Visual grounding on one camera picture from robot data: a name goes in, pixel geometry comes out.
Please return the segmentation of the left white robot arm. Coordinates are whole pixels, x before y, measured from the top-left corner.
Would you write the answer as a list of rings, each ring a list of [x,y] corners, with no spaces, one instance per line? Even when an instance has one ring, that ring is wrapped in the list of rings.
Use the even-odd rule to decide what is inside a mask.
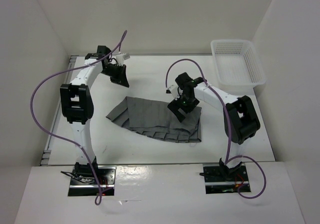
[[[80,145],[69,176],[79,182],[93,184],[100,177],[91,141],[90,122],[94,115],[94,103],[90,89],[100,74],[110,77],[112,83],[128,88],[130,85],[124,62],[129,58],[128,53],[122,52],[112,57],[108,47],[99,45],[95,53],[85,56],[77,76],[60,87],[62,114],[71,126],[74,141]]]

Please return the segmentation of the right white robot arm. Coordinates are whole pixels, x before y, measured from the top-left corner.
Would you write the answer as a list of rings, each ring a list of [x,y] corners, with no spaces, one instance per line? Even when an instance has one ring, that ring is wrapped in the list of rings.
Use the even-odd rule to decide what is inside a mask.
[[[251,98],[229,94],[212,86],[204,77],[193,79],[186,72],[178,75],[175,85],[166,86],[166,93],[173,96],[167,107],[179,122],[183,122],[186,114],[201,101],[223,113],[227,148],[219,160],[219,176],[225,181],[231,180],[242,164],[245,141],[261,128]]]

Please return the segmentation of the grey pleated skirt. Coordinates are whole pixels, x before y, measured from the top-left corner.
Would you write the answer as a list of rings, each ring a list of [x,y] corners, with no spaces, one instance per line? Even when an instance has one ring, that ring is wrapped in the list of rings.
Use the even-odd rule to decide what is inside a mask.
[[[152,139],[173,143],[200,143],[201,107],[196,107],[185,119],[168,109],[168,103],[126,96],[106,116],[115,125]]]

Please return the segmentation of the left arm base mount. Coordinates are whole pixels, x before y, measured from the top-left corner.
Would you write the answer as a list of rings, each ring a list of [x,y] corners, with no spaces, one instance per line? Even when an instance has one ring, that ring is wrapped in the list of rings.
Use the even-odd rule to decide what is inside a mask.
[[[61,173],[70,178],[69,197],[97,196],[99,194],[98,183],[102,190],[102,196],[113,196],[115,193],[116,170],[115,166],[98,166],[96,170],[98,181],[96,181],[90,167],[83,173],[76,172],[75,169],[61,171]]]

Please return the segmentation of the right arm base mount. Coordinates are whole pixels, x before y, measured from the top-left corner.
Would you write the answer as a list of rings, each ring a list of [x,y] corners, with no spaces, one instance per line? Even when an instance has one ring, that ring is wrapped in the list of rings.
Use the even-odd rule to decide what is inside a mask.
[[[206,194],[250,193],[250,182],[247,168],[242,164],[238,170],[228,177],[223,176],[218,163],[204,164],[199,173],[204,178]]]

